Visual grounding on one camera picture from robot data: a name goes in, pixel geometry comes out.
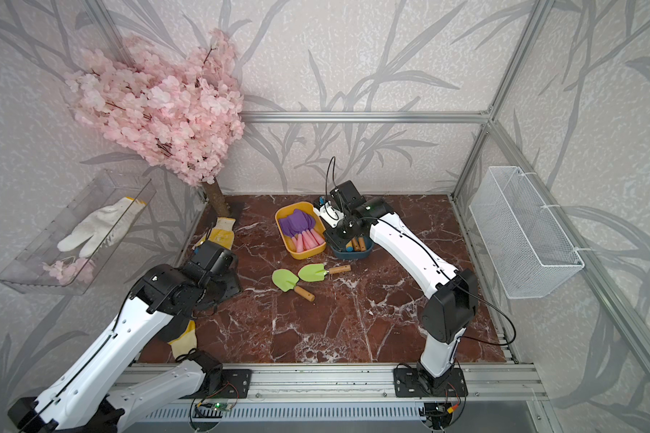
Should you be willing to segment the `purple square shovel pink handle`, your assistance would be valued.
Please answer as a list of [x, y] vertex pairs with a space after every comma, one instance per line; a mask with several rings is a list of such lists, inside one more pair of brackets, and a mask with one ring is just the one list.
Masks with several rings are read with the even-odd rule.
[[287, 218], [287, 221], [290, 226], [292, 238], [294, 239], [295, 250], [298, 253], [302, 253], [304, 251], [304, 241], [300, 226], [300, 215], [294, 211], [294, 213]]
[[306, 215], [303, 213], [303, 211], [301, 211], [301, 209], [296, 209], [295, 211], [300, 215], [300, 226], [303, 235], [304, 249], [311, 250], [313, 249], [314, 244], [312, 243], [312, 239], [310, 239], [310, 236], [306, 234], [307, 230], [309, 230]]

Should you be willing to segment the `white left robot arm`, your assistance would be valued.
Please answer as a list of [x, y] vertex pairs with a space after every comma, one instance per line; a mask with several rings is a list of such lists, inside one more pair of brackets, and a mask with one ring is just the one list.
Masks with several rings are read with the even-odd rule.
[[160, 264], [147, 271], [87, 351], [38, 396], [18, 400], [9, 420], [21, 432], [122, 432], [182, 397], [221, 391], [221, 362], [198, 349], [153, 379], [125, 390], [112, 387], [160, 330], [180, 335], [195, 310], [217, 308], [238, 295], [237, 263], [231, 250], [207, 241], [181, 267]]

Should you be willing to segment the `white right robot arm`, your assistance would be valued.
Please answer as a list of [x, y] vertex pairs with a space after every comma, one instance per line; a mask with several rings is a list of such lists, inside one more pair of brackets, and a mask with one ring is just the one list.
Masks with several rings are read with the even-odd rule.
[[426, 246], [383, 198], [364, 198], [346, 181], [313, 202], [326, 241], [339, 249], [364, 236], [382, 247], [416, 281], [427, 299], [422, 312], [426, 343], [419, 366], [429, 380], [447, 375], [460, 340], [478, 312], [478, 279]]

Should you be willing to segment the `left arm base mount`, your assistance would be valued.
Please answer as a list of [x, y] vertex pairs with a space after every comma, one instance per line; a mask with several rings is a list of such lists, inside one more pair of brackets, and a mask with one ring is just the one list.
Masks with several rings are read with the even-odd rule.
[[205, 376], [199, 389], [187, 395], [187, 398], [218, 397], [236, 400], [247, 398], [252, 370], [225, 369], [218, 359], [196, 348], [193, 348], [189, 354], [175, 358], [179, 364], [188, 360], [200, 366]]

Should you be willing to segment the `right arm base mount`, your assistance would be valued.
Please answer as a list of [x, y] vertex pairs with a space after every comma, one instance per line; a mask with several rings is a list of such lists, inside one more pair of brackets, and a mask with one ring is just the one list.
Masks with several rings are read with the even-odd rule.
[[464, 371], [456, 364], [439, 377], [433, 377], [420, 364], [398, 364], [393, 370], [395, 396], [465, 398], [468, 396]]

